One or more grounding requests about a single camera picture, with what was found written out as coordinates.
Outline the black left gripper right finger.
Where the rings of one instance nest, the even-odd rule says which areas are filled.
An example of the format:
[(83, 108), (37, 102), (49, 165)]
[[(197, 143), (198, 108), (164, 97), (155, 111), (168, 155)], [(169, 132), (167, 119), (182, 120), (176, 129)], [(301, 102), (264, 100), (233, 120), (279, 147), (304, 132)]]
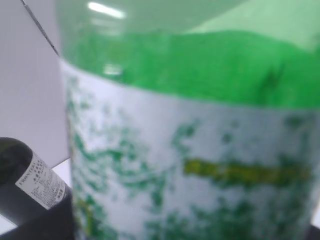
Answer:
[(307, 233), (307, 240), (320, 240), (320, 229), (311, 225)]

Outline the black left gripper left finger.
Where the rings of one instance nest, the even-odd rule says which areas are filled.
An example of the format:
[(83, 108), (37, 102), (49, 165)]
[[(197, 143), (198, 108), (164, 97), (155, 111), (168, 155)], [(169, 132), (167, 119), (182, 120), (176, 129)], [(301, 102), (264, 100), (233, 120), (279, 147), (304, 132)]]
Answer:
[(69, 194), (43, 215), (0, 236), (2, 240), (74, 240), (75, 221)]

